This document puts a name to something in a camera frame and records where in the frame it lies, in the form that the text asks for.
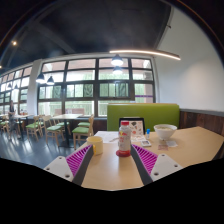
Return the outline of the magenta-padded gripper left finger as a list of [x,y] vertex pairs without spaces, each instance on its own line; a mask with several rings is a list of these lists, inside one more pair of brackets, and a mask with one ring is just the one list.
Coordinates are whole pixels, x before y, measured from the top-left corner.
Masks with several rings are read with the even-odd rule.
[[87,145],[67,157],[58,156],[44,170],[81,186],[93,155],[93,146]]

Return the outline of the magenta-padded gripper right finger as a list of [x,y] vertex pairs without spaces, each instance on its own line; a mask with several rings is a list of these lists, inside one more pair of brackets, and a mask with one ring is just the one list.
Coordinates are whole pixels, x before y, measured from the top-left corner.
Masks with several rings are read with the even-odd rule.
[[182,169],[182,166],[167,154],[157,155],[137,145],[131,146],[131,155],[144,185]]

